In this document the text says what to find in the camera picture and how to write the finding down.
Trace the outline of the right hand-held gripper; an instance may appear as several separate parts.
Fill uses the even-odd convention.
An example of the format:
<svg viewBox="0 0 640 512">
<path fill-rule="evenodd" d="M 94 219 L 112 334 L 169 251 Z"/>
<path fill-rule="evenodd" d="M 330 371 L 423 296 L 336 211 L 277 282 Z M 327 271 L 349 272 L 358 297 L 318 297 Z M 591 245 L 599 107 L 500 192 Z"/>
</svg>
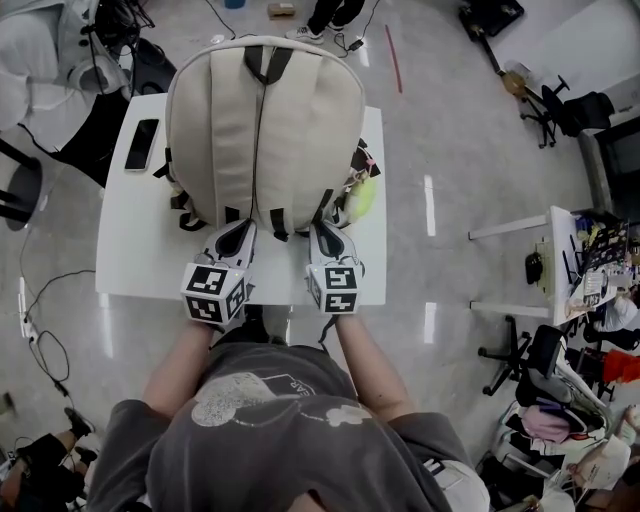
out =
<svg viewBox="0 0 640 512">
<path fill-rule="evenodd" d="M 353 314 L 360 305 L 364 264 L 353 240 L 332 224 L 309 228 L 307 290 L 323 314 Z"/>
</svg>

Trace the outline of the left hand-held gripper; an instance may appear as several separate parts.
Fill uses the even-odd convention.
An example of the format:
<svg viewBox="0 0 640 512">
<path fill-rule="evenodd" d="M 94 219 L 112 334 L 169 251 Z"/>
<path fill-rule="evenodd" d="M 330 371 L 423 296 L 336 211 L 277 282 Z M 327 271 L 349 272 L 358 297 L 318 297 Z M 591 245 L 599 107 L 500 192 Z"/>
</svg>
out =
<svg viewBox="0 0 640 512">
<path fill-rule="evenodd" d="M 207 238 L 204 252 L 187 264 L 181 283 L 190 320 L 222 328 L 239 314 L 253 289 L 256 238 L 252 219 L 231 222 Z"/>
</svg>

